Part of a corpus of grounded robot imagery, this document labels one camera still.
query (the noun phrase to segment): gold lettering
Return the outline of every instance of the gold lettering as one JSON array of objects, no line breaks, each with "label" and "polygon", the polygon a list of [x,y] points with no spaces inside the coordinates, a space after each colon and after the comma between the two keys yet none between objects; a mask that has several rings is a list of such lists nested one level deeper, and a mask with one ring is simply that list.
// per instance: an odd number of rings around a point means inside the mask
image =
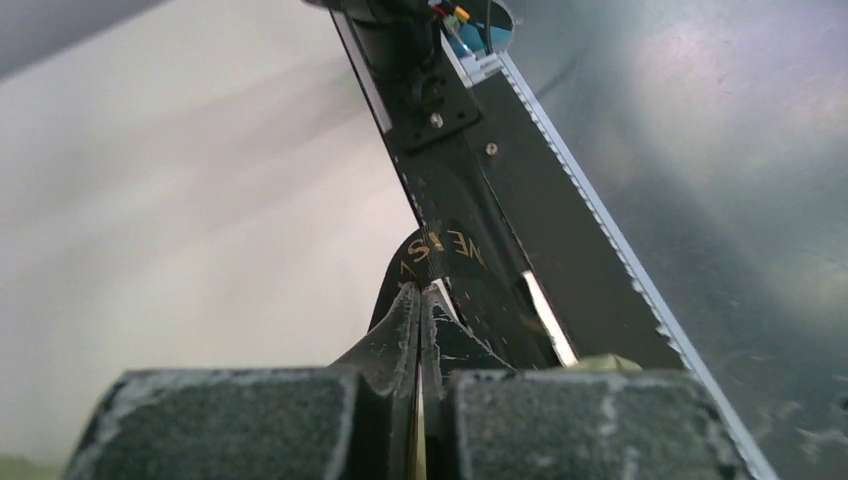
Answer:
[{"label": "gold lettering", "polygon": [[441,241],[439,241],[439,236],[436,235],[436,232],[430,232],[430,241],[433,242],[433,246],[436,247],[436,250],[440,252],[445,251],[445,246],[442,245]]},{"label": "gold lettering", "polygon": [[450,233],[451,235],[454,235],[456,237],[456,239],[453,241],[453,243],[460,247],[456,250],[456,252],[461,253],[461,254],[463,254],[467,257],[468,256],[468,244],[465,243],[465,235],[463,235],[462,232],[457,232],[455,230],[448,230],[448,233]]},{"label": "gold lettering", "polygon": [[421,260],[424,260],[425,258],[427,258],[427,255],[430,255],[430,247],[425,245],[424,240],[419,238],[418,240],[415,240],[414,242],[409,244],[409,248],[407,249],[407,252],[410,255],[415,255],[415,254],[420,253],[421,255],[418,258],[412,259],[413,262],[418,263]]},{"label": "gold lettering", "polygon": [[412,269],[409,268],[409,265],[407,265],[405,261],[401,260],[400,261],[400,274],[403,275],[405,271],[409,272],[409,274],[412,275],[412,278],[415,278],[415,279],[418,278],[418,277],[415,276],[415,272],[413,272]]},{"label": "gold lettering", "polygon": [[468,251],[471,253],[471,258],[476,258],[480,265],[484,267],[486,264],[483,262],[483,255],[480,254],[480,250],[477,248],[477,245],[474,245],[474,240],[468,239]]}]

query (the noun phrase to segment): metal strip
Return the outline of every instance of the metal strip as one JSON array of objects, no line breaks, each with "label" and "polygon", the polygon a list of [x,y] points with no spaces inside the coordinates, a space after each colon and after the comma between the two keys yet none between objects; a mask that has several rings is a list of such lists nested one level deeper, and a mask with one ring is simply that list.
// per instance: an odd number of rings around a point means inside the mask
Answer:
[{"label": "metal strip", "polygon": [[356,72],[356,76],[359,77],[362,91],[368,98],[368,103],[371,104],[371,110],[374,112],[374,118],[377,120],[377,126],[380,127],[381,133],[386,133],[392,129],[392,120],[389,118],[386,107],[383,105],[383,100],[377,92],[374,79],[368,73],[368,66],[365,64],[365,58],[362,57],[362,52],[359,50],[359,44],[356,42],[356,37],[354,37],[353,31],[350,28],[350,22],[348,22],[347,17],[341,12],[330,11],[330,15],[333,18],[333,23],[336,24],[339,37],[342,39],[342,45],[344,45],[347,55],[350,57],[353,70]]},{"label": "metal strip", "polygon": [[504,65],[504,75],[506,75],[510,84],[512,84],[516,94],[521,98],[528,113],[533,117],[534,122],[548,141],[549,146],[557,155],[566,174],[571,178],[571,181],[580,191],[583,198],[586,199],[587,206],[592,210],[595,219],[598,221],[598,225],[609,239],[610,244],[616,249],[619,258],[633,279],[634,290],[642,294],[659,320],[661,325],[659,333],[669,338],[672,348],[680,353],[687,367],[689,367],[710,392],[721,410],[731,435],[733,435],[734,440],[739,446],[740,452],[749,463],[749,466],[754,470],[753,473],[755,476],[762,479],[777,478],[771,464],[769,464],[762,451],[760,451],[759,446],[742,423],[730,401],[725,397],[718,382],[716,382],[688,336],[683,331],[680,323],[674,317],[668,305],[666,305],[665,300],[663,300],[656,286],[648,276],[648,273],[636,257],[636,254],[630,248],[624,235],[618,229],[618,226],[613,221],[612,216],[607,211],[597,192],[591,183],[589,183],[586,174],[583,173],[577,160],[565,145],[562,137],[559,136],[553,123],[551,123],[550,118],[548,118],[548,115],[538,100],[536,100],[536,96],[533,94],[530,86],[524,81],[515,63],[513,63],[508,53],[500,54],[500,59]]},{"label": "metal strip", "polygon": [[573,367],[577,365],[577,354],[574,353],[574,347],[565,336],[562,330],[562,325],[557,321],[554,315],[551,304],[545,297],[542,287],[539,286],[539,281],[536,280],[536,275],[532,271],[526,271],[522,274],[524,281],[527,282],[527,289],[530,290],[530,297],[533,300],[533,308],[539,315],[539,320],[542,321],[542,326],[548,332],[548,338],[551,339],[551,344],[554,347],[554,352],[559,358],[559,363],[564,367]]}]

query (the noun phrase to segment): wire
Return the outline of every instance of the wire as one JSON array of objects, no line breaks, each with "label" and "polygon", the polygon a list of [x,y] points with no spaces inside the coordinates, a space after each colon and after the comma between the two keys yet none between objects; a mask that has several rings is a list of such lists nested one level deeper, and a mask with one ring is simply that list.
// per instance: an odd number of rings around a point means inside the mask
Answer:
[{"label": "wire", "polygon": [[492,0],[486,2],[486,55],[494,52],[492,46]]}]

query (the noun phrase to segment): curved metal surface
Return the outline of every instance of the curved metal surface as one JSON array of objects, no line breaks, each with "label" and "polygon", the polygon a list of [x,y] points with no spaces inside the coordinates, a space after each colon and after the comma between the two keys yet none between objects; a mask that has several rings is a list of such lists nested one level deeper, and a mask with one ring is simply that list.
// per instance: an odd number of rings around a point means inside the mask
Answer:
[{"label": "curved metal surface", "polygon": [[840,477],[848,2],[510,7],[513,60],[778,473]]}]

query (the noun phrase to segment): serrated metal edge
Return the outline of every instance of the serrated metal edge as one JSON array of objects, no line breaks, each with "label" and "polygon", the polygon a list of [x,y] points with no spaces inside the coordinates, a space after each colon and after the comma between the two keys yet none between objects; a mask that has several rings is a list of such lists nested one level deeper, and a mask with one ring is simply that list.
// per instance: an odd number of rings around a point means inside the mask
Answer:
[{"label": "serrated metal edge", "polygon": [[565,142],[560,137],[538,100],[536,100],[533,91],[527,85],[527,82],[524,81],[524,77],[521,76],[515,63],[513,63],[509,54],[506,52],[500,54],[499,58],[503,64],[501,71],[516,95],[518,95],[518,98],[524,104],[524,108],[530,114],[533,123],[539,128],[539,131],[556,155],[563,170],[571,179],[572,184],[574,184],[574,187],[586,202],[587,208],[592,212],[595,221],[604,232],[604,235],[606,235],[610,245],[615,249],[618,258],[624,265],[628,275],[630,275],[633,289],[642,295],[642,298],[654,313],[660,325],[657,328],[657,332],[668,339],[669,346],[678,352],[684,365],[704,384],[718,405],[733,441],[736,443],[743,459],[752,470],[751,474],[761,480],[778,478],[771,464],[754,441],[754,438],[748,432],[744,423],[742,423],[736,410],[730,404],[724,392],[722,392],[718,382],[716,382],[712,373],[710,373],[706,364],[701,359],[701,356],[695,350],[695,347],[683,331],[680,323],[668,308],[668,305],[651,281],[641,262],[636,257],[636,254],[630,248],[630,245],[618,229],[615,221],[613,221],[612,216],[607,211],[594,187],[589,183],[577,160],[565,145]]}]

